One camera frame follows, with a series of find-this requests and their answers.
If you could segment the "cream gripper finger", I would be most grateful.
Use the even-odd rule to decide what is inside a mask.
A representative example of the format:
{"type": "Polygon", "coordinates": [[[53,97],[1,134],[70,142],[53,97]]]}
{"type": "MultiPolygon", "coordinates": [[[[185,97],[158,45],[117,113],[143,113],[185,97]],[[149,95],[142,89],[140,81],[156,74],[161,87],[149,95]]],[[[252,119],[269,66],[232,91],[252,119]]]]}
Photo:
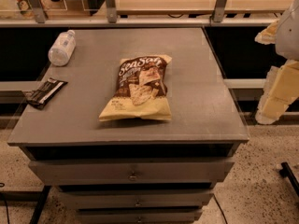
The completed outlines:
{"type": "Polygon", "coordinates": [[[272,66],[266,76],[255,119],[260,124],[272,124],[298,98],[299,62],[288,60],[281,67],[272,66]]]}
{"type": "Polygon", "coordinates": [[[276,43],[276,34],[278,28],[278,21],[272,22],[260,33],[258,33],[254,40],[260,44],[269,45],[276,43]]]}

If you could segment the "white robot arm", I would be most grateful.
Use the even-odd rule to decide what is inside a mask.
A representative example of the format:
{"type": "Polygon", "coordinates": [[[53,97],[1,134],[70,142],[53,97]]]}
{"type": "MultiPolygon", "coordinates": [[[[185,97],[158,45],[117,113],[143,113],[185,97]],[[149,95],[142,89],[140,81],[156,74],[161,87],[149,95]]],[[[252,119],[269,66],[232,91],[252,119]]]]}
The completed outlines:
{"type": "Polygon", "coordinates": [[[279,120],[299,98],[299,0],[294,0],[279,20],[258,33],[255,41],[274,44],[276,54],[286,59],[280,68],[270,68],[263,85],[255,119],[267,125],[279,120]]]}

